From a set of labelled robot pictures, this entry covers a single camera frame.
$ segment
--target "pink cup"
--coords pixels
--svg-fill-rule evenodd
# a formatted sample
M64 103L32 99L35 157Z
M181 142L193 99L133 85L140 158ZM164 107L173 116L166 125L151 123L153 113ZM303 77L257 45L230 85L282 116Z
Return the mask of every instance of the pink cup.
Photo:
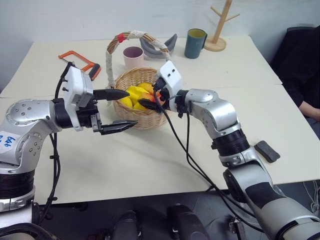
M127 47L123 51L124 64L127 70L144 66L144 51L138 46Z

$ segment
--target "wooden mug stand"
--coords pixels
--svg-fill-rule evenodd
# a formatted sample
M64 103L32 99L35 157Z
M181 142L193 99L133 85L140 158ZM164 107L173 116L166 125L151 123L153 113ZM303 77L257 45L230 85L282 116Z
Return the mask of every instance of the wooden mug stand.
M226 48L226 45L227 45L226 41L223 40L221 37L219 37L222 31L222 28L224 27L225 22L231 19L234 19L240 15L240 13L238 13L234 16L227 18L231 3L232 3L232 0L225 1L222 13L218 12L218 10L215 9L213 6L211 7L211 9L220 17L220 20L215 30L214 36L208 36L208 38L206 39L204 43L205 49L212 52L220 52Z

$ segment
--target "table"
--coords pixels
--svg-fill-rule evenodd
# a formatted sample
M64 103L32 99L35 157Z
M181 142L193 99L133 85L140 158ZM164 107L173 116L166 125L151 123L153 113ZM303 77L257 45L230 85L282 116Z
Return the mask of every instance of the table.
M281 155L275 163L263 160L275 184L320 177L320 142L282 85L223 87L217 93L235 106L250 144L265 140ZM8 106L20 99L0 98L1 119ZM99 101L98 108L104 124L119 119L105 101ZM180 119L171 113L170 118L185 144L186 117ZM190 126L190 154L216 185L225 189L225 168L218 152L211 149L205 128L193 117ZM168 124L104 136L91 128L83 132L64 129L58 134L58 151L62 169L55 203L203 191L208 187L187 165L186 154ZM52 186L52 152L47 138L35 171L35 200L40 204L46 202Z
M172 61L184 79L185 89L281 84L249 36L225 37L225 40L227 47L224 51L211 52L204 49L199 58L189 59L184 56L186 38L178 38ZM58 55L69 50L74 50L100 64L101 72L93 81L93 88L105 88L108 85L105 52L109 42L110 40L86 40L33 43L0 97L25 98L53 95L59 77L66 67L66 63L58 59ZM122 52L129 46L140 46L140 42L138 39L126 40L112 55L115 78L125 72ZM164 59L145 57L146 67L159 69L164 62ZM77 67L84 65L79 60L75 64Z

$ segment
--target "black eraser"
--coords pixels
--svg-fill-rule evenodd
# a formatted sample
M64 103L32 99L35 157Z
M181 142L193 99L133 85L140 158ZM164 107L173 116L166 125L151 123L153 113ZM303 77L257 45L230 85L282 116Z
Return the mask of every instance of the black eraser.
M258 151L269 163L274 163L280 158L279 153L277 153L271 146L269 146L266 141L260 141L254 145L255 150Z

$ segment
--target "woven basket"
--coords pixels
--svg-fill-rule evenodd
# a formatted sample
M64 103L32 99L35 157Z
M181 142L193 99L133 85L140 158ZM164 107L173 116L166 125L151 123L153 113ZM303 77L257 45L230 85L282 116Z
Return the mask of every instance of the woven basket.
M157 41L154 37L141 31L123 32L115 36L110 42L106 51L106 73L108 75L108 86L126 91L131 85L138 85L142 82L149 82L151 84L156 82L157 70L151 67L139 67L129 70L119 76L115 81L112 71L112 53L117 48L118 44L123 40L133 38L144 38L150 44L160 48L166 60L170 60L169 51L163 43ZM122 104L119 100L113 102L115 112L121 119L136 120L138 123L134 126L137 129L153 129L166 122L166 117L163 113L159 114L153 110L139 110L133 109Z

